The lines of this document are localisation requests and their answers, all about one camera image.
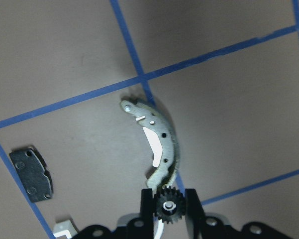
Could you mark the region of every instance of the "gray surface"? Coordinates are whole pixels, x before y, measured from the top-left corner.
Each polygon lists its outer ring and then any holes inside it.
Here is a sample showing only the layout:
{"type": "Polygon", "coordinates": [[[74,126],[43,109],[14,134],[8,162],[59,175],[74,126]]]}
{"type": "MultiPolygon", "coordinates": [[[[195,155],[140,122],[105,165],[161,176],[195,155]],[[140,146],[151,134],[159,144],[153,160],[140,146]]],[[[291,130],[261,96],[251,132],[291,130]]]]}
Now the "gray surface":
{"type": "MultiPolygon", "coordinates": [[[[122,1],[145,71],[295,23],[291,1],[122,1]]],[[[107,1],[0,0],[0,120],[136,75],[107,1]]],[[[293,33],[151,80],[173,121],[180,173],[202,200],[299,168],[299,39],[293,33]]],[[[138,212],[152,152],[124,113],[140,85],[0,129],[6,153],[35,145],[55,194],[50,228],[138,212]]],[[[206,206],[238,229],[264,221],[299,239],[299,176],[206,206]]],[[[187,238],[184,220],[164,239],[187,238]]],[[[0,159],[0,238],[46,235],[0,159]]]]}
{"type": "Polygon", "coordinates": [[[109,1],[0,0],[0,120],[135,75],[109,1]]]}
{"type": "Polygon", "coordinates": [[[292,2],[120,1],[145,71],[294,25],[292,2]]]}

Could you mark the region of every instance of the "metal plate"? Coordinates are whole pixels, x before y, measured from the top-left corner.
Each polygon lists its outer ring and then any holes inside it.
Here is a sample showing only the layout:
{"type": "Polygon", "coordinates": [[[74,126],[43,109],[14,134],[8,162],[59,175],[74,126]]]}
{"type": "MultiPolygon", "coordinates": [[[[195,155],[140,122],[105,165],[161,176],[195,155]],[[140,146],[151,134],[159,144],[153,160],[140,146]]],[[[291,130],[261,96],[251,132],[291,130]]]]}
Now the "metal plate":
{"type": "Polygon", "coordinates": [[[125,112],[136,118],[139,125],[143,126],[154,153],[153,166],[157,169],[148,178],[147,187],[155,191],[171,186],[176,178],[180,159],[178,141],[171,124],[154,107],[140,99],[135,100],[135,103],[123,100],[120,105],[125,112]],[[157,139],[151,139],[150,132],[156,134],[157,139]],[[160,145],[162,148],[159,157],[154,150],[154,144],[160,145]]]}
{"type": "Polygon", "coordinates": [[[9,154],[31,202],[52,198],[51,177],[41,155],[31,148],[9,154]]]}

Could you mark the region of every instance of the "white plastic piece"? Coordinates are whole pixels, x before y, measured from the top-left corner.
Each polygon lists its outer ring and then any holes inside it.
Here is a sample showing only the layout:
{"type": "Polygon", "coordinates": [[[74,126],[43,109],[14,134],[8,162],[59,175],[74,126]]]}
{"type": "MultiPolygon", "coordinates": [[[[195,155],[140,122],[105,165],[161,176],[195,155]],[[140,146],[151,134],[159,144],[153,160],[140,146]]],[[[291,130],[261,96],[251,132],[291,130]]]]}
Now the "white plastic piece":
{"type": "Polygon", "coordinates": [[[155,233],[154,239],[160,239],[161,238],[161,236],[163,235],[163,232],[164,232],[164,226],[165,226],[165,224],[163,223],[163,220],[159,220],[158,221],[157,231],[155,233]]]}
{"type": "Polygon", "coordinates": [[[72,222],[70,220],[66,220],[61,223],[55,224],[53,228],[53,235],[55,238],[59,238],[62,236],[66,236],[67,239],[71,239],[74,237],[78,232],[75,230],[72,222]]]}
{"type": "Polygon", "coordinates": [[[147,137],[151,150],[154,153],[153,166],[157,168],[160,164],[161,156],[163,155],[163,147],[160,143],[158,135],[149,128],[143,127],[144,133],[147,137]]]}

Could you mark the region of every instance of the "small black gear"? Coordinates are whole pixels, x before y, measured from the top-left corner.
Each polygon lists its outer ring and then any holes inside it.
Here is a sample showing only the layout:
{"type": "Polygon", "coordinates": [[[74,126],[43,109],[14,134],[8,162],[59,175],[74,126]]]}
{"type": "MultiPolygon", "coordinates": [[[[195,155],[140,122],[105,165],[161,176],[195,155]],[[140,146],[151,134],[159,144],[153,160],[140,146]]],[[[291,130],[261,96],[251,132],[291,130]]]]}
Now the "small black gear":
{"type": "Polygon", "coordinates": [[[186,213],[186,202],[183,194],[176,188],[164,188],[154,196],[155,216],[163,222],[177,222],[186,213]]]}

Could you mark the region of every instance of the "black metal plate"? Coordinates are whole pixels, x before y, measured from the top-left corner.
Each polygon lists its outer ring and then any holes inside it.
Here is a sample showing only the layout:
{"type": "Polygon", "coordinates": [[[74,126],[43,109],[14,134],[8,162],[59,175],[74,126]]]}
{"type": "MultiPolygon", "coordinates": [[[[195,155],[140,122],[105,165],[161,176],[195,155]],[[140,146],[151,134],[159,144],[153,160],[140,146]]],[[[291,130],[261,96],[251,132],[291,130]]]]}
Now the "black metal plate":
{"type": "Polygon", "coordinates": [[[20,180],[31,202],[52,198],[50,175],[45,163],[33,149],[16,150],[9,154],[20,180]]]}

